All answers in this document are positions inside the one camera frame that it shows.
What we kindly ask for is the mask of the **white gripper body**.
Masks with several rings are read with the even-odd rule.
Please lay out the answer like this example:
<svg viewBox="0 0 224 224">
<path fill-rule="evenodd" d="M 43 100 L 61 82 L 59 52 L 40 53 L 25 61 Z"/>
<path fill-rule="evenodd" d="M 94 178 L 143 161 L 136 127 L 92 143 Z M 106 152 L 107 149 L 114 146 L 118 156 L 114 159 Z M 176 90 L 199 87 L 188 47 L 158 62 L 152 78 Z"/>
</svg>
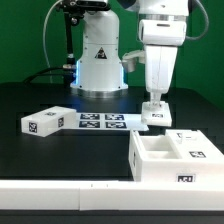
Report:
<svg viewBox="0 0 224 224">
<path fill-rule="evenodd" d="M 162 21 L 142 19 L 138 26 L 138 37 L 143 50 L 126 53 L 122 65 L 126 72 L 133 72 L 136 62 L 145 64 L 146 90 L 154 94 L 168 92 L 178 47 L 185 40 L 185 21 Z"/>
</svg>

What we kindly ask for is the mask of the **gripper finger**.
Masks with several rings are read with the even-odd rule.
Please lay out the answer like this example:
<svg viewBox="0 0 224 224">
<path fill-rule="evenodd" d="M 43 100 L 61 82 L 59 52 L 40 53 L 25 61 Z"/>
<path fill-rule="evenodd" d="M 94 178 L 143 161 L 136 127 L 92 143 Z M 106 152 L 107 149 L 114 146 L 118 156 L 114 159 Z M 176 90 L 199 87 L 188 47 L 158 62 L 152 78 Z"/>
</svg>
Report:
<svg viewBox="0 0 224 224">
<path fill-rule="evenodd" d="M 161 93 L 158 92 L 151 92 L 150 93 L 150 106 L 157 108 L 160 106 L 160 100 L 161 100 Z"/>
</svg>

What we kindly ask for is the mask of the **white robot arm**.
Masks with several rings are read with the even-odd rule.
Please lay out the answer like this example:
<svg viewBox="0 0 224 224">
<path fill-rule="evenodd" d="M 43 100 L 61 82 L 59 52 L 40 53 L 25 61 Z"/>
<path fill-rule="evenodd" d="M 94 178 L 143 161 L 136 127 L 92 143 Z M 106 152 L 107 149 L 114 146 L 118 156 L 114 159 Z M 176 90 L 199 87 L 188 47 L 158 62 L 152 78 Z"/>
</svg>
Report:
<svg viewBox="0 0 224 224">
<path fill-rule="evenodd" d="M 127 55 L 133 63 L 137 57 L 145 63 L 149 104 L 160 106 L 168 92 L 177 48 L 186 37 L 189 0 L 118 0 L 128 11 L 142 18 L 138 38 L 144 48 Z M 87 93 L 111 94 L 128 88 L 123 81 L 123 61 L 117 53 L 119 19 L 112 10 L 90 8 L 84 13 L 83 53 L 78 60 L 77 81 L 72 86 Z"/>
</svg>

